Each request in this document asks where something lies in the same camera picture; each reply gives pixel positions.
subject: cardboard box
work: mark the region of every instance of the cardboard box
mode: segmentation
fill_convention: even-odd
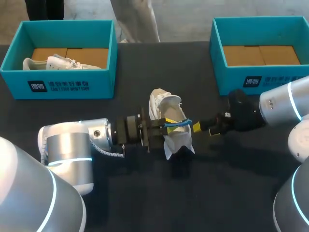
[[[58,54],[62,57],[66,57],[66,48],[35,48],[31,59],[33,60],[47,60],[48,57]]]
[[[224,46],[228,66],[300,65],[292,46]]]
[[[210,54],[220,95],[260,94],[309,75],[309,24],[301,16],[214,18]]]
[[[106,69],[108,60],[107,48],[83,48],[83,49],[68,49],[67,58],[74,59],[82,64]]]
[[[260,46],[265,65],[300,65],[292,46]]]
[[[23,61],[32,57],[35,48],[105,49],[106,68],[24,71]],[[46,55],[36,58],[46,60]],[[12,40],[0,73],[15,99],[106,99],[114,94],[116,63],[117,40],[111,20],[25,21]]]
[[[258,46],[224,46],[223,50],[228,66],[265,65]]]

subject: concrete floor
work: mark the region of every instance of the concrete floor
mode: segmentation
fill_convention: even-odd
[[[308,0],[153,0],[163,42],[208,40],[211,22],[220,16],[303,15]],[[65,0],[65,19],[115,19],[110,0]],[[0,44],[9,44],[22,20],[24,0],[0,0]],[[119,40],[125,38],[116,25]]]

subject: teal box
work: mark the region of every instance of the teal box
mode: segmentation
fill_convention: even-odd
[[[23,70],[35,48],[108,48],[106,69]],[[113,21],[22,22],[0,73],[15,99],[107,99],[114,94],[117,40]]]
[[[301,65],[228,66],[223,46],[293,46]],[[220,95],[260,94],[309,75],[309,25],[302,16],[214,18],[210,54]]]

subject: black table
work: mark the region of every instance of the black table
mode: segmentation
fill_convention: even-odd
[[[154,88],[179,95],[193,121],[225,107],[208,42],[118,45],[112,100],[15,101],[0,78],[0,136],[39,160],[44,125],[135,114]],[[0,60],[7,46],[0,47]],[[85,196],[86,231],[271,231],[273,199],[298,165],[288,152],[292,125],[225,137],[193,135],[192,161],[165,160],[129,147],[126,159],[94,156],[94,191]]]

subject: white sneaker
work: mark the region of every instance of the white sneaker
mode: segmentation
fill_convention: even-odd
[[[149,117],[151,120],[169,118],[176,122],[183,121],[186,116],[180,107],[182,99],[172,95],[163,89],[152,91],[149,99]],[[165,135],[164,151],[166,159],[169,160],[173,153],[176,153],[182,146],[186,146],[193,153],[191,128],[189,125],[178,127],[169,135]]]
[[[81,64],[70,58],[64,58],[57,54],[48,57],[45,61],[34,61],[26,58],[23,62],[23,70],[72,70],[72,69],[101,69],[97,66]]]

